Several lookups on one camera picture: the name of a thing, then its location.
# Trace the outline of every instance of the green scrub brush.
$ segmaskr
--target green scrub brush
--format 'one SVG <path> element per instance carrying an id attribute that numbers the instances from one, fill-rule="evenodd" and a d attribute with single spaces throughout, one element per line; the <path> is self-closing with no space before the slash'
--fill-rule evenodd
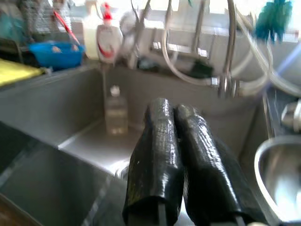
<path id="1" fill-rule="evenodd" d="M 275 42 L 275 34 L 277 34 L 277 39 L 282 41 L 292 15 L 292 9 L 291 1 L 268 2 L 259 14 L 255 29 L 256 38 L 268 41 L 270 36 L 271 41 Z"/>

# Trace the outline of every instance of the plastic bottle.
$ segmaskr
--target plastic bottle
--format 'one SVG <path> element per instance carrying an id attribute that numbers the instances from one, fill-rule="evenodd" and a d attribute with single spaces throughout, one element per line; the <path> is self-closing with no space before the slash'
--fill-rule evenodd
<path id="1" fill-rule="evenodd" d="M 95 5 L 91 6 L 90 15 L 83 21 L 84 42 L 86 47 L 86 55 L 90 59 L 98 60 L 96 32 L 102 20 L 96 13 Z"/>
<path id="2" fill-rule="evenodd" d="M 107 3 L 104 6 L 103 24 L 97 27 L 97 50 L 102 62 L 113 64 L 121 48 L 123 35 L 119 26 L 111 24 L 110 6 Z"/>
<path id="3" fill-rule="evenodd" d="M 111 97 L 107 98 L 106 101 L 105 120 L 108 134 L 121 135 L 127 133 L 127 101 L 120 96 L 118 86 L 111 87 Z"/>

